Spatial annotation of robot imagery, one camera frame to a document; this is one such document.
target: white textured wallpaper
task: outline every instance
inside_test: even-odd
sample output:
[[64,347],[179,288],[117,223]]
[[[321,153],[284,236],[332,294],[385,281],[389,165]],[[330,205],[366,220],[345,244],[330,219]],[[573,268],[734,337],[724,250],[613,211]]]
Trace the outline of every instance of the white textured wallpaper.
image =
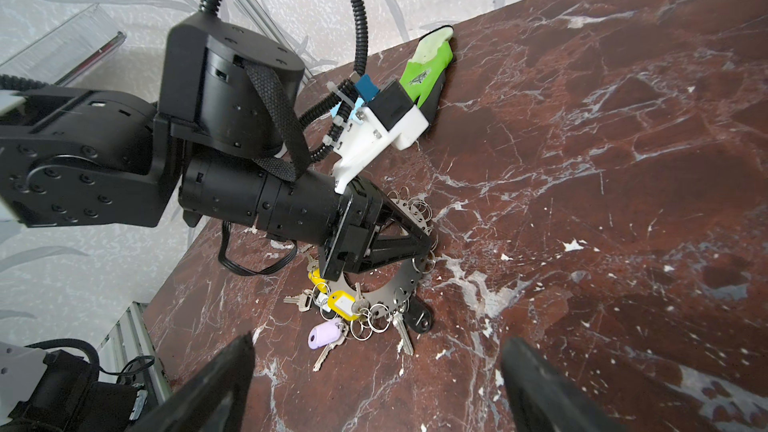
[[[73,85],[158,97],[168,29],[198,0],[0,0],[0,62],[90,4],[100,3],[128,39]],[[350,62],[348,0],[257,0],[312,72]],[[365,0],[370,53],[415,39],[517,0]],[[255,28],[226,0],[225,20]],[[148,302],[197,231],[172,198],[157,228],[26,229],[0,223],[0,341],[26,344],[73,337],[98,344],[130,301]]]

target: green glove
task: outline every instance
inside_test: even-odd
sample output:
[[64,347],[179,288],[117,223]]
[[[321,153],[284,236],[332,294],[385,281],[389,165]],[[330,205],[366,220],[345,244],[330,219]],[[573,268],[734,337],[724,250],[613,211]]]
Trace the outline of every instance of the green glove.
[[437,100],[446,82],[446,68],[453,60],[453,51],[448,44],[451,37],[451,26],[440,27],[422,37],[400,78],[400,85],[430,123],[435,118]]

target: yellow key tag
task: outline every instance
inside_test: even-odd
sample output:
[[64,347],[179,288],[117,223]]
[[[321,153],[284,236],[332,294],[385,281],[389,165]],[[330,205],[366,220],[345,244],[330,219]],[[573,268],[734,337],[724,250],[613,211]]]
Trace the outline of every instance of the yellow key tag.
[[318,286],[317,290],[321,291],[324,294],[328,293],[328,286],[325,285],[328,283],[328,281],[320,278],[320,269],[316,268],[313,272],[310,272],[308,275],[312,283]]
[[328,307],[331,307],[331,310],[350,322],[360,318],[359,315],[352,313],[352,304],[354,303],[355,298],[344,291],[335,291],[328,297]]

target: glove logo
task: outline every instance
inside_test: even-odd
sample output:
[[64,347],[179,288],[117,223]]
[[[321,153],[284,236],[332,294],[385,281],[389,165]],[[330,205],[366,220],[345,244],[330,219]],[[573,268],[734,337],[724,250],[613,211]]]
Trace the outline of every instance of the glove logo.
[[411,86],[414,86],[416,84],[420,84],[420,83],[424,82],[424,79],[427,78],[427,76],[429,75],[430,72],[432,72],[432,69],[427,69],[424,72],[421,72],[416,77],[411,79],[411,81],[408,82],[408,84],[411,85]]

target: marble tabletop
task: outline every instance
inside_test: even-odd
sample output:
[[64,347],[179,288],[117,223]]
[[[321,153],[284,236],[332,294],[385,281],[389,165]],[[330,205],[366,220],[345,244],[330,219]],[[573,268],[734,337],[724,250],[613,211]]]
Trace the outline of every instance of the marble tabletop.
[[[282,298],[315,249],[237,277],[211,221],[144,315],[173,387],[255,331],[244,430],[513,430],[498,352],[517,335],[630,430],[765,430],[767,17],[768,0],[524,0],[457,24],[436,124],[364,171],[434,211],[416,355],[388,331],[312,372],[322,320]],[[369,73],[398,77],[415,48]],[[234,228],[248,267],[284,252]]]

